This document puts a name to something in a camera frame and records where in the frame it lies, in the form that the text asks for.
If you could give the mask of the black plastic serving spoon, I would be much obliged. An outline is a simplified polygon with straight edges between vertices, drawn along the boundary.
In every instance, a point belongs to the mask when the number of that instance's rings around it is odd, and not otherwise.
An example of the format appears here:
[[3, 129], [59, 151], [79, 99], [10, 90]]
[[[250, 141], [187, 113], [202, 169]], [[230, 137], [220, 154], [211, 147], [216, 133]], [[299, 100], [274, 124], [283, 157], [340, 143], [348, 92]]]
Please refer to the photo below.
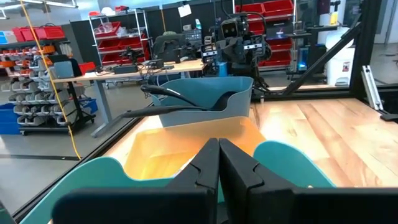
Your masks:
[[146, 117], [146, 116], [156, 116], [160, 114], [167, 114], [174, 111], [180, 110], [202, 110], [208, 111], [208, 108], [203, 108], [199, 106], [150, 106], [140, 110], [135, 111], [127, 111], [120, 115], [121, 118], [138, 118], [138, 117]]

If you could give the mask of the steel shelf with red bins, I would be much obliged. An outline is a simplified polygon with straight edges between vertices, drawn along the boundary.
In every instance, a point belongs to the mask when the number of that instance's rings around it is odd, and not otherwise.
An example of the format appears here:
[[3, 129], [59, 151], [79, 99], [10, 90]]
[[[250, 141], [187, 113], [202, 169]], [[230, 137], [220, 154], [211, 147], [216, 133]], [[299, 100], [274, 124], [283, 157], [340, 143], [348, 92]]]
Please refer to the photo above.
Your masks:
[[120, 57], [126, 47], [144, 52], [144, 57], [138, 58], [138, 62], [151, 58], [152, 38], [145, 10], [119, 6], [110, 16], [103, 12], [91, 12], [88, 21], [100, 65], [131, 63], [129, 59]]
[[248, 15], [249, 31], [263, 35], [272, 49], [272, 57], [260, 59], [259, 68], [283, 70], [291, 64], [295, 3], [292, 0], [233, 1], [233, 12]]

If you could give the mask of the black power supply box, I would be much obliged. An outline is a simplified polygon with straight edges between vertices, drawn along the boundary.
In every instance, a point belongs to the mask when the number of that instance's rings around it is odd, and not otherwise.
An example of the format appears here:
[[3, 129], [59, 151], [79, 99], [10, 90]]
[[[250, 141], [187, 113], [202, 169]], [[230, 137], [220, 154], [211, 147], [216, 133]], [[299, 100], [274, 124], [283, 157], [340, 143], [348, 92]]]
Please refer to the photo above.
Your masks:
[[113, 72], [115, 74], [136, 73], [138, 71], [137, 65], [118, 65], [113, 67]]

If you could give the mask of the wooden desk with grey legs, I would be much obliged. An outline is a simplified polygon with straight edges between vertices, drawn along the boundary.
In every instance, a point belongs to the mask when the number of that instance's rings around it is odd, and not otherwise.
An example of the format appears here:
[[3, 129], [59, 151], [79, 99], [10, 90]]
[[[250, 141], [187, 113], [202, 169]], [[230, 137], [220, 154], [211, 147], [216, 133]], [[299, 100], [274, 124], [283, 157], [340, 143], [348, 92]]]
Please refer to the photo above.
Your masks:
[[150, 77], [156, 77], [159, 75], [170, 75], [170, 74], [180, 74], [181, 78], [190, 78], [190, 72], [198, 72], [202, 71], [205, 65], [201, 62], [200, 59], [196, 60], [189, 60], [183, 61], [180, 63], [174, 62], [167, 62], [165, 66], [173, 66], [171, 69], [157, 69], [157, 70], [148, 70], [143, 68], [139, 72], [135, 73], [121, 73], [115, 74], [114, 72], [89, 72], [83, 76], [75, 77], [75, 78], [56, 78], [53, 82], [54, 83], [68, 83], [68, 82], [80, 82], [80, 81], [90, 81], [92, 80], [94, 83], [94, 90], [96, 93], [97, 105], [98, 109], [101, 112], [102, 119], [104, 123], [94, 130], [91, 133], [93, 138], [97, 138], [105, 129], [105, 126], [111, 122], [113, 119], [110, 112], [110, 107], [105, 95], [104, 87], [102, 85], [103, 80], [115, 80], [115, 79], [122, 79], [122, 78], [134, 78], [137, 79], [148, 79]]

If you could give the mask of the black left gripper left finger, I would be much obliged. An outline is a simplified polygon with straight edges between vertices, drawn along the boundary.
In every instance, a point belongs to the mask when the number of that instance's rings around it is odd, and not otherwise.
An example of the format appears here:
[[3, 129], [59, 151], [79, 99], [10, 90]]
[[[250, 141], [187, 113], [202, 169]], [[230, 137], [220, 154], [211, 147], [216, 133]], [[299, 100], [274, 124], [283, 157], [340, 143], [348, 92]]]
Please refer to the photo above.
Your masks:
[[166, 188], [173, 192], [166, 224], [216, 224], [220, 145], [209, 139]]

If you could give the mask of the grey-blue panel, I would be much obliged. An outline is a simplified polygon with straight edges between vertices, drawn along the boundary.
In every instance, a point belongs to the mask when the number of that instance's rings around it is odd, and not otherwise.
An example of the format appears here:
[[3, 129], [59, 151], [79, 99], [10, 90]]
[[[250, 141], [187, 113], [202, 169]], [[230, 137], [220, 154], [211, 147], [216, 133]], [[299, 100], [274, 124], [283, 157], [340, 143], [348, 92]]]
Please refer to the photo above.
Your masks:
[[74, 78], [73, 65], [71, 61], [62, 61], [54, 63], [55, 77], [57, 79]]

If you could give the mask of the small blue crate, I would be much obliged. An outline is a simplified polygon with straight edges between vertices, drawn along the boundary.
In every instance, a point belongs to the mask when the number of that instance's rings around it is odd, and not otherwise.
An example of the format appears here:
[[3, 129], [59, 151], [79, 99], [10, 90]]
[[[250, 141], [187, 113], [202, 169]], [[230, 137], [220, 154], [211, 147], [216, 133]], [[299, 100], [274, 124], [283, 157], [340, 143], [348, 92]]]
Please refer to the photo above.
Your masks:
[[98, 110], [98, 106], [96, 104], [95, 98], [85, 98], [85, 99], [79, 100], [79, 102], [80, 102], [82, 109], [89, 114], [95, 114]]

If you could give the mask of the blue plastic bin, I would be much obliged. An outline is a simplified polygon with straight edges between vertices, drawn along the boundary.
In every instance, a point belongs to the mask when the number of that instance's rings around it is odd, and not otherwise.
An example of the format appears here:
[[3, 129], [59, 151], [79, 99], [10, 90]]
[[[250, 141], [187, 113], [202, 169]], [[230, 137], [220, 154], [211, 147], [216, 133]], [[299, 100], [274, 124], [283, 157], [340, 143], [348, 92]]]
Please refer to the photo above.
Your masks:
[[253, 82], [251, 77], [184, 78], [164, 83], [162, 87], [181, 94], [187, 101], [163, 94], [152, 93], [150, 96], [156, 106], [197, 105], [207, 109], [180, 110], [160, 115], [164, 127], [176, 126], [248, 116]]

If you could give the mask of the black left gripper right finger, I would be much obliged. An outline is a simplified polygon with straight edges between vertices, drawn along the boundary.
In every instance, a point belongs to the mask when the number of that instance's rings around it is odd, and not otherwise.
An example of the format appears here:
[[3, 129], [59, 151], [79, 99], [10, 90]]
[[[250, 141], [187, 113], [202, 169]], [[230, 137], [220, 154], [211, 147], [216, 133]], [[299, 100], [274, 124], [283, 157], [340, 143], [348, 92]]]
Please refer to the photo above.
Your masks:
[[220, 181], [229, 224], [289, 224], [295, 185], [227, 139], [220, 139]]

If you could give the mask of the black plastic ladle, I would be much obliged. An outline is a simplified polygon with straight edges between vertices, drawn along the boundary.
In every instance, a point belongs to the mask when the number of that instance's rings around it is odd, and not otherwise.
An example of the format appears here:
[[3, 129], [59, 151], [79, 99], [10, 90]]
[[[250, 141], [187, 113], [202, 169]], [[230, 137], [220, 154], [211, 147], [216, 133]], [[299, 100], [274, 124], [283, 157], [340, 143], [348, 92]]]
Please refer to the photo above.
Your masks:
[[191, 105], [191, 106], [187, 106], [185, 108], [199, 109], [202, 111], [223, 111], [224, 109], [226, 109], [226, 107], [228, 105], [229, 98], [236, 93], [235, 91], [227, 91], [226, 93], [223, 93], [218, 98], [216, 103], [211, 108], [205, 108], [205, 107], [195, 104], [193, 101], [189, 100], [187, 97], [183, 96], [181, 93], [178, 93], [170, 88], [164, 88], [164, 87], [160, 87], [160, 86], [156, 86], [156, 85], [142, 85], [141, 90], [144, 93], [155, 94], [155, 95], [165, 95], [165, 96], [171, 96], [172, 98], [177, 98], [177, 99], [182, 100]]

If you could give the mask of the rack of grey parts bins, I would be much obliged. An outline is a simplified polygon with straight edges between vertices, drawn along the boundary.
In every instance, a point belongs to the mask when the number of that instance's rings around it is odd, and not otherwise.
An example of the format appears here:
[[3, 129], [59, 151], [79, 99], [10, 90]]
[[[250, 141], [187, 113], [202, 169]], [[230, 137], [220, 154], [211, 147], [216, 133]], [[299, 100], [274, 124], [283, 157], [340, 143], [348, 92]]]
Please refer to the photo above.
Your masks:
[[14, 105], [21, 135], [29, 133], [74, 133], [95, 114], [84, 111], [79, 100], [88, 98], [85, 87], [78, 83], [52, 83], [55, 69], [51, 57], [72, 54], [67, 44], [56, 42], [23, 42], [0, 46], [0, 72], [7, 80], [0, 81], [0, 93], [6, 103]]

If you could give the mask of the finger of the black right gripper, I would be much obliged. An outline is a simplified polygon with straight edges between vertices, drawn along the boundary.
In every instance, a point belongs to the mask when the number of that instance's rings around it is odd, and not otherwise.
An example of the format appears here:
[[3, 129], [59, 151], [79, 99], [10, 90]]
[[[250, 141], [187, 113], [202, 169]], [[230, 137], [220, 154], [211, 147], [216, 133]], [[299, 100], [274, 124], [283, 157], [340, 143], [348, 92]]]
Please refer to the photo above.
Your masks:
[[236, 55], [235, 61], [243, 61], [245, 59], [244, 42], [238, 39], [235, 43], [234, 52]]
[[234, 39], [226, 40], [226, 45], [224, 47], [224, 57], [227, 61], [233, 61], [234, 45], [235, 45]]

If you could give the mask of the green plastic bin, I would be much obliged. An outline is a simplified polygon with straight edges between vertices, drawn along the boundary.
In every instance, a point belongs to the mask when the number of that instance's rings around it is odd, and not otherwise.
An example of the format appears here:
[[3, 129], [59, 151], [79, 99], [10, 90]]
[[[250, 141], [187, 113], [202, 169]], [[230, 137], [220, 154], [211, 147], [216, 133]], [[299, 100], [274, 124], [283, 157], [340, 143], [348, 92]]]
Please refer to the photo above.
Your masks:
[[[302, 151], [280, 141], [264, 141], [253, 158], [277, 175], [299, 187], [334, 187], [335, 184]], [[47, 224], [55, 202], [72, 190], [105, 187], [165, 187], [174, 177], [138, 180], [127, 176], [112, 157], [93, 159], [67, 174], [22, 219], [20, 224]]]

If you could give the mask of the orange translucent plastic bin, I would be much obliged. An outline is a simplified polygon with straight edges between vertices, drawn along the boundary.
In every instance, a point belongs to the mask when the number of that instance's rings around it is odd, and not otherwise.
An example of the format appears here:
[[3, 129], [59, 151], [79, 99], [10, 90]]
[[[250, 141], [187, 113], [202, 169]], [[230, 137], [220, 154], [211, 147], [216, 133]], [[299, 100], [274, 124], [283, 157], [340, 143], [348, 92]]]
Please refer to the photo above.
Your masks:
[[266, 139], [244, 116], [148, 129], [137, 133], [124, 165], [138, 180], [175, 175], [211, 138], [225, 138], [250, 156]]

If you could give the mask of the silver aluminium bracket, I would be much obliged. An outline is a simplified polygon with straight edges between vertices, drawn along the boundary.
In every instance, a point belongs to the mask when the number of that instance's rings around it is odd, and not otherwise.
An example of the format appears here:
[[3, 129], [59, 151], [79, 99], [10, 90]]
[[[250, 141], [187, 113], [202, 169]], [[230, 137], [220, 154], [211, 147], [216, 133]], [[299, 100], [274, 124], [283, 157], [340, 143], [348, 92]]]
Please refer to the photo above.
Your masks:
[[361, 75], [369, 105], [375, 110], [383, 110], [382, 101], [374, 81], [371, 67], [369, 65], [363, 65]]

